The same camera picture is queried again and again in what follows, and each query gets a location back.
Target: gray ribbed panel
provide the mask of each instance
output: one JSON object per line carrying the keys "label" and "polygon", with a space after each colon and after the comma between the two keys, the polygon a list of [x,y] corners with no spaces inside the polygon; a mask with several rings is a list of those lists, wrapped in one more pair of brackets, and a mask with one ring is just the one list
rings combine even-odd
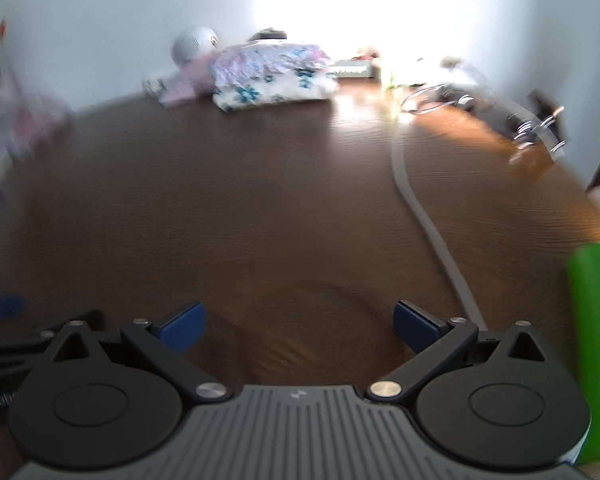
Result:
{"label": "gray ribbed panel", "polygon": [[400,408],[352,386],[245,386],[200,406],[147,458],[94,473],[29,463],[16,480],[583,480],[568,465],[524,475],[484,472],[431,449]]}

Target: triangular cutout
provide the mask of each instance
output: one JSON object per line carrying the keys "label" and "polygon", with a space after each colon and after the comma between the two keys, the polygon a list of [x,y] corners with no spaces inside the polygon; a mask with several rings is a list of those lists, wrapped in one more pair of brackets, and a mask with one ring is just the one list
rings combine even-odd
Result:
{"label": "triangular cutout", "polygon": [[521,332],[509,351],[509,357],[526,359],[527,361],[544,361],[541,349],[534,339],[526,332]]}
{"label": "triangular cutout", "polygon": [[84,345],[80,334],[73,333],[65,340],[64,344],[58,349],[54,361],[67,361],[69,359],[84,359],[89,357],[89,351]]}

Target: white logo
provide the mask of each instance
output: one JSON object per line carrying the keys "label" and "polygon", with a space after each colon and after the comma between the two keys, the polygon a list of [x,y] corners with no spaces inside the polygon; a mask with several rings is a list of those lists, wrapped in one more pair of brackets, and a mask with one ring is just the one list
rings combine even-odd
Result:
{"label": "white logo", "polygon": [[300,400],[302,399],[304,396],[307,395],[307,392],[304,390],[296,390],[294,392],[291,392],[291,396],[295,399],[295,400]]}

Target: gray cable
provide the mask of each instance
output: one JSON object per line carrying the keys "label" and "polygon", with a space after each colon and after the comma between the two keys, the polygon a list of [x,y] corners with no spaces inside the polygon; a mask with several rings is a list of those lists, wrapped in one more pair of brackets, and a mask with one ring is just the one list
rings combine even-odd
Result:
{"label": "gray cable", "polygon": [[487,325],[484,322],[480,308],[478,307],[478,304],[475,303],[474,295],[471,293],[462,272],[458,269],[458,265],[456,265],[456,261],[449,252],[449,248],[442,239],[436,225],[416,198],[413,189],[411,189],[409,175],[407,174],[407,167],[404,161],[403,136],[400,132],[396,132],[392,139],[391,167],[394,172],[395,185],[398,187],[398,190],[400,190],[402,198],[413,212],[413,215],[424,231],[431,248],[436,253],[440,264],[442,264],[446,276],[460,301],[462,310],[464,310],[465,316],[475,323],[478,329],[487,330]]}

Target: silver screw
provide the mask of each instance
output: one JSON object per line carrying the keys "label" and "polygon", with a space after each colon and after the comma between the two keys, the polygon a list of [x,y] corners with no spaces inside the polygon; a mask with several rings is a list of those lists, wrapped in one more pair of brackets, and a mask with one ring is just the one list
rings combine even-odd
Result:
{"label": "silver screw", "polygon": [[203,399],[219,399],[227,392],[226,386],[220,383],[202,383],[196,387],[196,395]]}
{"label": "silver screw", "polygon": [[395,397],[402,392],[402,387],[394,381],[378,381],[369,386],[369,391],[376,397]]}

